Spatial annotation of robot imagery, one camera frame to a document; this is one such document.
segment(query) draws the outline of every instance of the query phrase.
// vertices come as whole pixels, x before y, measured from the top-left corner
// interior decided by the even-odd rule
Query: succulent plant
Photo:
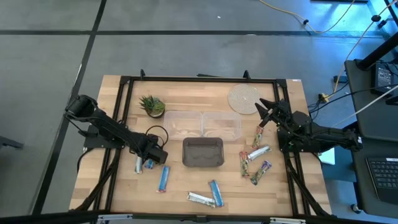
[[[141,109],[145,110],[147,114],[158,115],[165,109],[165,104],[161,102],[158,97],[152,97],[151,95],[142,96],[140,100]]]

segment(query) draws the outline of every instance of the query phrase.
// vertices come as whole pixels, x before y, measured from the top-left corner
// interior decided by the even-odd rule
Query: gray floor
[[[307,16],[320,30],[330,27],[348,6],[309,0],[285,6],[280,1],[268,2]],[[90,30],[99,5],[99,0],[1,1],[0,29]],[[380,7],[384,5],[374,4],[377,12]],[[367,5],[356,4],[333,31],[363,31],[371,15]],[[391,24],[385,27],[388,32],[396,28]],[[99,29],[304,30],[292,16],[255,0],[113,0],[106,4]],[[370,30],[377,30],[376,25]],[[157,76],[205,73],[222,77],[241,77],[249,70],[252,77],[302,79],[310,104],[316,102],[319,92],[332,91],[331,78],[357,40],[276,35],[101,35],[95,39],[80,93],[95,98],[103,75],[137,75],[140,69]],[[87,41],[86,35],[0,35],[0,135],[25,143],[21,151],[8,147],[0,151],[1,217],[29,213]],[[383,41],[381,37],[364,38],[350,58],[365,57]],[[348,87],[339,94],[345,92],[349,92]],[[333,125],[353,112],[347,97],[321,110],[317,122]],[[68,210],[82,145],[83,138],[70,127],[45,213]],[[350,183],[328,180],[326,185],[335,215],[380,221],[379,217],[349,210],[355,203]],[[397,222],[388,218],[381,221]]]

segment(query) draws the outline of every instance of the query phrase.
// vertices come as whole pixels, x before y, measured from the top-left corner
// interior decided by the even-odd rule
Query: wrapped snack
[[[260,178],[267,172],[267,170],[269,170],[272,167],[271,163],[268,161],[264,161],[262,163],[262,166],[260,167],[260,169],[256,172],[256,174],[254,174],[254,176],[251,177],[251,182],[254,185],[257,185]]]
[[[240,152],[239,156],[241,158],[241,175],[242,177],[249,177],[248,173],[248,153]]]
[[[221,198],[220,189],[218,188],[218,184],[217,184],[216,180],[212,180],[209,184],[211,187],[211,193],[213,194],[213,198],[216,202],[216,206],[217,207],[224,206],[224,202],[223,202],[223,199]]]
[[[163,166],[162,175],[160,176],[159,189],[157,189],[156,191],[157,193],[166,192],[166,184],[167,184],[167,178],[169,177],[169,172],[170,172],[170,167]]]
[[[210,206],[211,208],[215,208],[216,207],[216,201],[212,198],[208,198],[208,197],[204,197],[192,192],[188,193],[188,200],[192,201],[192,202],[198,202],[198,203],[202,203],[205,205]]]
[[[136,168],[134,169],[136,174],[142,174],[142,158],[137,156]]]
[[[271,148],[269,146],[264,146],[260,149],[257,149],[256,151],[254,151],[248,155],[248,162],[253,161],[255,158],[263,155],[266,152],[271,152]]]
[[[263,131],[264,131],[264,128],[257,126],[256,135],[254,136],[253,144],[251,144],[252,149],[255,149],[255,150],[259,149]]]
[[[154,162],[152,159],[148,159],[148,160],[146,161],[144,167],[145,167],[146,169],[152,169],[152,168],[154,168],[154,164],[155,164],[155,162]]]

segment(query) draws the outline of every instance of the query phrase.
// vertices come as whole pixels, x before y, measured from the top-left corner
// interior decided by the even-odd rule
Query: yellow cable
[[[304,19],[302,16],[298,15],[297,13],[290,12],[290,11],[283,10],[283,9],[279,9],[279,8],[277,8],[277,7],[275,7],[275,6],[271,6],[270,4],[264,2],[263,0],[259,0],[259,1],[260,1],[261,3],[263,3],[263,4],[265,4],[266,6],[272,8],[272,9],[278,10],[278,11],[280,11],[280,12],[288,13],[288,14],[293,15],[293,16],[297,16],[297,17],[299,17],[300,19],[302,19],[303,21],[305,21],[305,19]],[[329,29],[327,29],[327,30],[325,30],[325,31],[316,31],[316,30],[314,30],[314,29],[312,28],[312,26],[309,24],[309,22],[306,23],[306,25],[307,25],[314,33],[316,33],[316,34],[324,34],[324,33],[328,32],[329,30],[331,30],[332,28],[334,28],[334,26],[336,26],[337,23],[340,22],[340,20],[346,15],[346,13],[347,13],[348,10],[351,8],[351,6],[354,4],[354,2],[355,2],[355,0],[353,0],[353,1],[351,2],[351,4],[348,6],[347,10],[346,10],[346,11],[343,13],[343,15],[340,17],[340,19],[338,19],[337,22],[336,22],[333,26],[331,26]]]
[[[263,3],[263,4],[265,4],[266,6],[272,8],[272,9],[278,10],[278,11],[280,11],[280,12],[288,13],[288,14],[293,15],[293,16],[297,16],[298,18],[300,18],[300,19],[302,19],[303,21],[305,21],[305,19],[304,19],[302,16],[298,15],[297,13],[290,12],[290,11],[283,10],[283,9],[279,9],[279,8],[277,8],[277,7],[275,7],[275,6],[271,6],[270,4],[264,2],[263,0],[259,0],[259,1],[260,1],[261,3]],[[388,7],[390,7],[391,5],[393,5],[393,4],[394,4],[395,2],[397,2],[397,1],[398,1],[398,0],[392,1],[388,6],[386,6],[386,7],[378,14],[378,16],[380,16]],[[338,19],[337,22],[336,22],[333,26],[331,26],[329,29],[327,29],[327,30],[325,30],[325,31],[316,31],[316,30],[314,30],[314,29],[312,28],[312,26],[311,26],[309,23],[306,23],[306,25],[308,25],[308,27],[309,27],[312,31],[314,31],[314,33],[316,33],[316,34],[324,34],[324,33],[328,32],[329,30],[331,30],[332,28],[334,28],[334,26],[336,26],[337,23],[339,23],[339,21],[345,16],[345,14],[346,14],[346,13],[348,12],[348,10],[351,8],[351,6],[354,4],[354,2],[355,2],[355,0],[353,0],[353,1],[351,2],[351,4],[348,6],[347,10],[346,10],[346,11],[343,13],[343,15],[340,17],[340,19]],[[370,23],[370,25],[368,26],[368,28],[366,28],[366,30],[363,32],[362,36],[359,38],[359,40],[357,41],[357,43],[354,45],[354,47],[353,47],[353,48],[351,49],[351,51],[348,53],[348,55],[347,55],[347,57],[346,57],[346,60],[348,60],[348,57],[351,55],[351,53],[353,52],[353,50],[355,49],[355,47],[359,44],[359,42],[360,42],[360,41],[362,40],[362,38],[365,36],[365,33],[369,30],[369,28],[373,25],[373,23],[374,23],[374,22],[372,21],[372,23]],[[336,85],[335,85],[335,88],[334,88],[334,90],[333,90],[333,93],[330,94],[330,95],[328,95],[328,96],[326,97],[326,99],[330,98],[333,94],[336,93],[337,86],[338,86],[338,81],[339,81],[339,79],[340,79],[341,74],[343,73],[343,70],[344,70],[344,64],[343,64],[343,65],[341,66],[341,68],[340,68],[340,72],[339,72],[339,74],[338,74],[338,76],[337,76]]]

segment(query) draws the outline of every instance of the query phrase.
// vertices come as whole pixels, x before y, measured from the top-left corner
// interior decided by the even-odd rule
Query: gray tray
[[[188,167],[218,167],[224,163],[221,138],[185,138],[182,163]]]

